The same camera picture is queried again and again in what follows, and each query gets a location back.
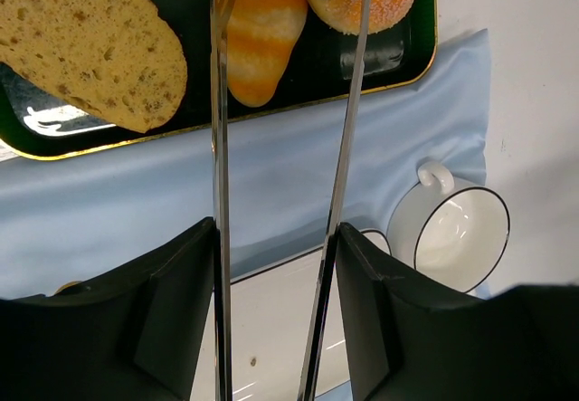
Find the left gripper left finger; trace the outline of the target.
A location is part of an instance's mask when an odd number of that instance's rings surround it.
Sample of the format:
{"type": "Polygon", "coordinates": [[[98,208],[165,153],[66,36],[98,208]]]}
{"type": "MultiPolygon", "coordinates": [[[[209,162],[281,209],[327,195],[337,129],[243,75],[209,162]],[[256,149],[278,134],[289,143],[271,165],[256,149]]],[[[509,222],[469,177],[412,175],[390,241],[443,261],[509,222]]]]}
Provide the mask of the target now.
{"type": "Polygon", "coordinates": [[[4,400],[186,400],[214,287],[205,218],[57,295],[1,303],[4,400]]]}

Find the silver metal tongs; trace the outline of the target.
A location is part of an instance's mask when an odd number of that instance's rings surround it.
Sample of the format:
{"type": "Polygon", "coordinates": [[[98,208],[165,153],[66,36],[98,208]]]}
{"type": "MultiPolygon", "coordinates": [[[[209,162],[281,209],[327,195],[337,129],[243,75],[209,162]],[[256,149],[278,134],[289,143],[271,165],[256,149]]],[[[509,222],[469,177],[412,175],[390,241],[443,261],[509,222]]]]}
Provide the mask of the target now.
{"type": "MultiPolygon", "coordinates": [[[[214,249],[215,397],[218,400],[233,399],[226,28],[234,2],[235,0],[210,1],[213,197],[214,219],[218,237],[218,243],[214,249]]],[[[361,0],[360,30],[357,38],[354,70],[347,99],[327,230],[300,376],[298,392],[300,400],[312,400],[316,394],[327,308],[337,257],[337,229],[346,193],[350,153],[364,78],[364,55],[369,28],[370,3],[371,0],[361,0]]]]}

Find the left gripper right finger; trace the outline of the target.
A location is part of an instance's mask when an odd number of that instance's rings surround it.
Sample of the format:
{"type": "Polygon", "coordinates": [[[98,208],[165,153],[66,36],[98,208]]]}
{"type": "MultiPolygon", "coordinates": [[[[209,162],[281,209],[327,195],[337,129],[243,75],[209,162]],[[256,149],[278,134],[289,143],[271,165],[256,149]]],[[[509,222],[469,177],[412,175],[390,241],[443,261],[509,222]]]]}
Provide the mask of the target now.
{"type": "Polygon", "coordinates": [[[575,400],[578,289],[519,285],[482,300],[383,252],[351,224],[337,283],[356,400],[575,400]]]}

